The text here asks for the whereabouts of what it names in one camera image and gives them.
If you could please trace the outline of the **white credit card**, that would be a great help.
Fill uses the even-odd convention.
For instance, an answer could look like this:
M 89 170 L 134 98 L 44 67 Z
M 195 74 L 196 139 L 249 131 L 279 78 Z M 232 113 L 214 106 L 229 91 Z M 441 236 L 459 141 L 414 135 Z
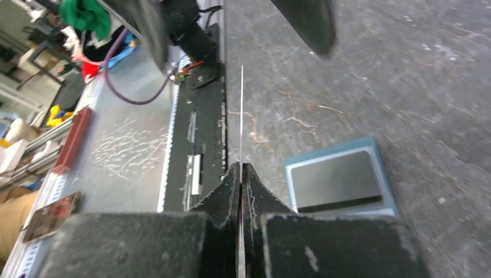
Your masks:
M 238 271 L 239 277 L 246 276 L 245 251 L 244 251 L 244 224 L 243 224 L 243 124 L 244 124 L 244 65 L 241 65 L 240 82 L 240 127 L 239 127 L 239 249 L 238 249 Z

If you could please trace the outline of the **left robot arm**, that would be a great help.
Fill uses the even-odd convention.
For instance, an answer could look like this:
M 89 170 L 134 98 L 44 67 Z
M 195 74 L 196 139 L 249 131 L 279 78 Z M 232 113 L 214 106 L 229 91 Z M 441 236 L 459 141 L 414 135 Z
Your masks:
M 180 47 L 193 61 L 208 60 L 216 46 L 198 25 L 196 1 L 100 1 L 130 32 L 149 47 L 160 70 L 168 61 L 169 45 Z M 325 57 L 336 41 L 331 1 L 273 1 L 315 54 Z

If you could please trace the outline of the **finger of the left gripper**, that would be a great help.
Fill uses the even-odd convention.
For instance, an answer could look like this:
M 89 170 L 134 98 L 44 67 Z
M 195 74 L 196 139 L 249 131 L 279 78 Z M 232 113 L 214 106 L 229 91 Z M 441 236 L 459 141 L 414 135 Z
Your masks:
M 335 4 L 331 0 L 272 0 L 304 43 L 327 58 L 336 43 Z

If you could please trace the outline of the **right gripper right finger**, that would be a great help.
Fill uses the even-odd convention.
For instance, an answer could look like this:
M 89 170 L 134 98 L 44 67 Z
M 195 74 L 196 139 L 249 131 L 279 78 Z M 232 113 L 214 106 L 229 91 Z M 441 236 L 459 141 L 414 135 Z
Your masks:
M 297 214 L 242 173 L 247 277 L 430 277 L 413 232 L 388 215 Z

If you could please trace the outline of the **black credit card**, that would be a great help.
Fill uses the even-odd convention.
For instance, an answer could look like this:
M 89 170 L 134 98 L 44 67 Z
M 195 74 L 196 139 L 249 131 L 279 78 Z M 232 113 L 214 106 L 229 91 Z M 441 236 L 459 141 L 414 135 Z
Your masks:
M 298 163 L 290 167 L 289 179 L 291 204 L 300 213 L 384 207 L 383 191 L 366 150 Z

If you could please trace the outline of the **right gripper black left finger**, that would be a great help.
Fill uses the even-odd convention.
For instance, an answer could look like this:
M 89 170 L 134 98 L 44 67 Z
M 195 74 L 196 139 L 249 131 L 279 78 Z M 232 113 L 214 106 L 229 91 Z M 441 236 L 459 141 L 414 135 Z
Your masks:
M 69 217 L 39 277 L 236 277 L 240 169 L 187 212 Z

